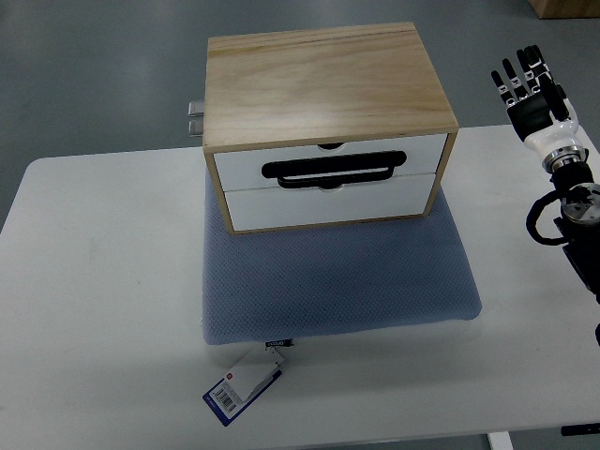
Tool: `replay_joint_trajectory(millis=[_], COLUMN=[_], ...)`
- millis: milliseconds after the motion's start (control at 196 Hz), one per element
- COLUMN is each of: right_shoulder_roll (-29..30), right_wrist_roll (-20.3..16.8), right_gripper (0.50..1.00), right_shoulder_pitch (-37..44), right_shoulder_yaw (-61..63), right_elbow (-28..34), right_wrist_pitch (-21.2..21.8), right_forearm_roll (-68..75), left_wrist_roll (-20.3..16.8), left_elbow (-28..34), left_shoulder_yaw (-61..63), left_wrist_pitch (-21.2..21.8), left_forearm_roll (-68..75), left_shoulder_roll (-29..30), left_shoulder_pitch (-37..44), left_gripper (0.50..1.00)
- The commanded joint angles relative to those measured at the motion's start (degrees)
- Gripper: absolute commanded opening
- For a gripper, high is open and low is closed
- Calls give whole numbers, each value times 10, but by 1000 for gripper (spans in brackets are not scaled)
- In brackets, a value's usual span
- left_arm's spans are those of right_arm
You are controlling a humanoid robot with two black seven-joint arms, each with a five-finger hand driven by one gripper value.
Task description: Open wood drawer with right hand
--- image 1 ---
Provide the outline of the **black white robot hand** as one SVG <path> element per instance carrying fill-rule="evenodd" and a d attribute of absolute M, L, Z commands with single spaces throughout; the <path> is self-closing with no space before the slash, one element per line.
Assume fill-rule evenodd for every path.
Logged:
<path fill-rule="evenodd" d="M 585 162 L 589 151 L 577 137 L 578 116 L 536 45 L 517 50 L 522 74 L 502 60 L 504 73 L 491 72 L 508 118 L 526 148 L 534 151 L 547 173 Z"/>

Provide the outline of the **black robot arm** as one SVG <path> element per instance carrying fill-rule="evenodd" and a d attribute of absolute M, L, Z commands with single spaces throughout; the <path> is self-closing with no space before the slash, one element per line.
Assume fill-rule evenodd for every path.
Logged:
<path fill-rule="evenodd" d="M 536 200 L 527 217 L 526 230 L 537 243 L 562 248 L 566 259 L 594 295 L 599 294 L 599 185 L 583 161 L 569 162 L 551 173 L 554 189 Z M 553 219 L 559 237 L 545 237 L 537 221 L 551 203 L 560 203 Z"/>

